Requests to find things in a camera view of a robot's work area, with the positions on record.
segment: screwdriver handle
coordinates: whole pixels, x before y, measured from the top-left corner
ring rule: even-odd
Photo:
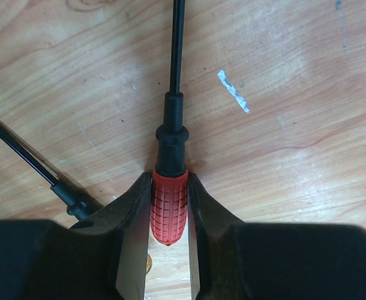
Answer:
[[[151,228],[156,240],[170,246],[183,234],[187,218],[188,171],[176,178],[153,171]]]

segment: black plastic part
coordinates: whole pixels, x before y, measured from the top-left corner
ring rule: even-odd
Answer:
[[[192,299],[366,300],[366,230],[244,223],[188,178]]]
[[[39,162],[37,161],[25,148],[20,145],[17,140],[10,134],[4,125],[0,123],[0,138],[10,148],[13,149],[21,158],[23,158],[35,171],[37,171],[47,182],[52,186],[57,183],[57,179]]]
[[[71,229],[0,221],[0,299],[144,299],[151,174]]]
[[[102,204],[89,194],[75,190],[61,179],[54,186],[51,186],[51,190],[66,203],[68,214],[78,220],[86,219],[103,208]]]
[[[168,178],[176,178],[186,172],[185,142],[188,130],[183,126],[183,97],[182,93],[176,96],[169,92],[165,94],[163,125],[156,130],[159,147],[155,170]]]

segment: black screwdriver shaft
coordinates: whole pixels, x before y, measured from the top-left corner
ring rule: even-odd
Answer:
[[[39,162],[37,161],[25,148],[20,145],[14,137],[12,137],[8,130],[0,123],[0,138],[10,148],[14,150],[21,158],[23,158],[35,171],[37,171],[47,182],[52,186],[57,183],[57,179]]]
[[[185,0],[173,1],[173,29],[171,35],[170,94],[180,92],[181,57],[183,54]]]

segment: textured grip pattern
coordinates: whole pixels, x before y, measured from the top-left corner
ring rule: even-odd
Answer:
[[[188,171],[178,178],[153,171],[151,228],[159,243],[170,246],[183,234],[187,217]]]

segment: wooden surface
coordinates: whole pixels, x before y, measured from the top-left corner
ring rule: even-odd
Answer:
[[[155,164],[171,6],[0,1],[0,119],[103,204]],[[187,0],[184,42],[187,156],[207,190],[246,221],[366,227],[366,0]],[[0,141],[3,218],[75,222]],[[149,252],[146,298],[188,299],[186,233]]]

